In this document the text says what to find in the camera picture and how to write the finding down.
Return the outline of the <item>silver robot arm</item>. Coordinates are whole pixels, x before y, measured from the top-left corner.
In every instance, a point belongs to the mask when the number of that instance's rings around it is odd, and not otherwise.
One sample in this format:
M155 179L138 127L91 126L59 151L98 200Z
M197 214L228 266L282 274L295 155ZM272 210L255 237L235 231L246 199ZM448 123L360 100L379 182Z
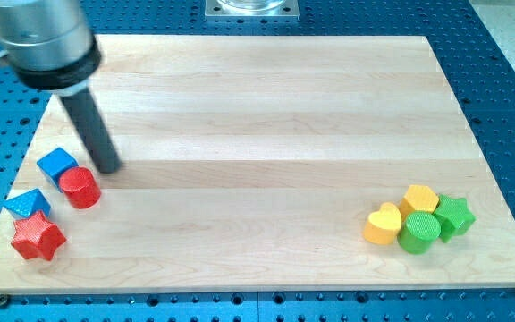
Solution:
M0 43L23 84L61 96L86 88L101 62L78 0L0 0Z

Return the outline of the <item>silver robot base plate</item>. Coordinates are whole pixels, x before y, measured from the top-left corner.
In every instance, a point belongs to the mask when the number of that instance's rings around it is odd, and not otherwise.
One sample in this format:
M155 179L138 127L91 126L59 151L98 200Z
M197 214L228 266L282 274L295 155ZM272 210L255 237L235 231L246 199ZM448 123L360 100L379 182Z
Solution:
M206 0L205 17L209 20L249 18L298 18L298 0Z

